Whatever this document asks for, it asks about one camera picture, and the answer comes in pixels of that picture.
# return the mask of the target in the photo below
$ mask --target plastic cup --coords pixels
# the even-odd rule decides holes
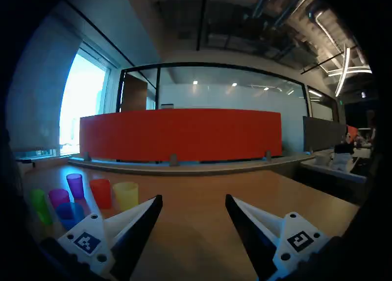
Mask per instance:
[[[110,209],[112,207],[112,193],[110,182],[107,179],[95,179],[90,181],[91,192],[95,202],[100,209]]]
[[[61,204],[56,208],[56,214],[67,231],[84,219],[83,207],[78,203]]]
[[[70,202],[70,195],[65,189],[53,189],[49,191],[49,199],[56,209],[59,205]]]
[[[113,191],[120,210],[126,211],[139,204],[139,189],[136,183],[120,182],[114,184]]]
[[[31,203],[38,214],[41,222],[45,225],[51,225],[52,217],[50,216],[48,206],[46,205],[46,194],[41,189],[34,189],[30,193]]]
[[[70,186],[73,198],[76,198],[76,199],[84,198],[82,175],[81,174],[68,174],[67,181],[68,181],[68,185]]]

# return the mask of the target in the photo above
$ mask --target orange cup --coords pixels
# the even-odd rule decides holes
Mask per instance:
[[[94,179],[90,181],[91,192],[100,209],[112,207],[112,192],[110,182],[107,179]]]

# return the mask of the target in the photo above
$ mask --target red partition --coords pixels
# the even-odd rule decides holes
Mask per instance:
[[[215,161],[282,154],[280,113],[166,109],[80,119],[80,152],[128,161]]]
[[[351,136],[350,142],[353,142],[354,139],[355,139],[355,138],[357,137],[357,135],[358,135],[358,129],[355,128],[355,127],[352,127],[352,126],[348,126],[348,125],[347,125],[347,128],[348,128],[348,132],[350,133],[350,136]]]

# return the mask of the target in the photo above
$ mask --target wooden table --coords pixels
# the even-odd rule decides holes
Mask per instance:
[[[256,280],[240,237],[226,211],[227,193],[258,208],[284,216],[296,211],[328,236],[341,235],[358,207],[271,171],[209,177],[153,177],[115,174],[64,165],[32,171],[24,178],[24,193],[68,189],[66,175],[83,175],[85,209],[97,211],[88,181],[107,178],[112,184],[134,181],[139,200],[163,196],[163,208],[132,275],[132,280]],[[104,211],[104,216],[115,214]],[[33,214],[36,239],[60,236],[61,225],[43,229]]]

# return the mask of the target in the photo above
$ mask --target blue cup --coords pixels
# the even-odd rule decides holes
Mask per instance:
[[[68,231],[84,219],[83,207],[78,203],[64,203],[56,208],[61,224]]]

